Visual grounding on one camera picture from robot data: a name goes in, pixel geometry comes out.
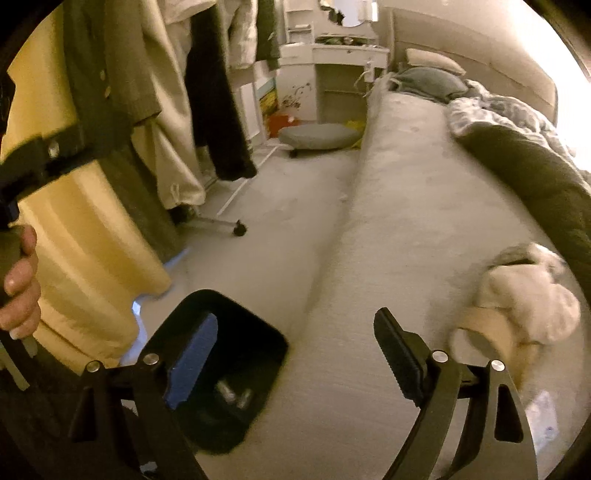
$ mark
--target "blanket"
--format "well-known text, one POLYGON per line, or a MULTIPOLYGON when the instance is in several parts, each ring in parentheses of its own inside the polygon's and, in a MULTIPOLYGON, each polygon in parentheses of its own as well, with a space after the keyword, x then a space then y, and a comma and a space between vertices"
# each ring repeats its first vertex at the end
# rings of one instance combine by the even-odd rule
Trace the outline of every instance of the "blanket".
POLYGON ((591 188, 540 112, 466 81, 478 95, 449 103, 452 136, 522 200, 591 301, 591 188))

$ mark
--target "caster wheel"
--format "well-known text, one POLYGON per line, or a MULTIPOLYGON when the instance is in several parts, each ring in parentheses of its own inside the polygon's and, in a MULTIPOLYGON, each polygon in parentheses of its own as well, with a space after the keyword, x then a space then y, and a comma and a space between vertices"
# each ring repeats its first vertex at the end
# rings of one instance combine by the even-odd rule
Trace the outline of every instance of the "caster wheel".
POLYGON ((244 236, 247 232, 246 225, 242 223, 240 220, 236 222, 236 226, 234 227, 233 234, 234 236, 244 236))

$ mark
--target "headboard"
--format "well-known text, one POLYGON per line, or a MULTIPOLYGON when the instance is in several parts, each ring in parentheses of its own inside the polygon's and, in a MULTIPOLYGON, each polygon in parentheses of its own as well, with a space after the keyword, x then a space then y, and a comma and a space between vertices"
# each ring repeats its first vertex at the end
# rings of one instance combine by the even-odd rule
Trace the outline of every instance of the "headboard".
POLYGON ((391 65, 406 61, 407 48, 439 52, 458 62, 466 78, 492 93, 516 97, 556 124, 556 86, 520 46, 509 46, 463 25, 393 7, 380 7, 372 26, 390 48, 391 65))

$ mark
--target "blue gripper pad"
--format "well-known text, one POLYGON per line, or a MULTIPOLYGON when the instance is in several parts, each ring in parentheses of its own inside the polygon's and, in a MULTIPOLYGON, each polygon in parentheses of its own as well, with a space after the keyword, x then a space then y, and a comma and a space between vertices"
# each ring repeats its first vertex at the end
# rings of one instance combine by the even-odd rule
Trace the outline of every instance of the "blue gripper pad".
POLYGON ((175 410, 189 398, 216 341, 217 318, 209 313, 168 372, 168 388, 164 401, 169 408, 175 410))

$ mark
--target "pillow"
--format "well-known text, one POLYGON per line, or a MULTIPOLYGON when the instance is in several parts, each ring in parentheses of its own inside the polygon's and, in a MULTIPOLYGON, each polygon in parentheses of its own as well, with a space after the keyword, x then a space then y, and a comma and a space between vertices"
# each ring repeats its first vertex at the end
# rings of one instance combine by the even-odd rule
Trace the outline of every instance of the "pillow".
POLYGON ((392 90, 414 93, 443 103, 466 96, 468 92, 468 86, 460 77, 432 67, 412 67, 392 75, 392 78, 392 90))
POLYGON ((456 75, 465 75, 466 70, 451 58, 433 51, 407 48, 407 61, 413 67, 435 67, 456 75))
POLYGON ((334 150, 357 142, 363 134, 341 124, 307 124, 279 130, 279 141, 296 150, 334 150))

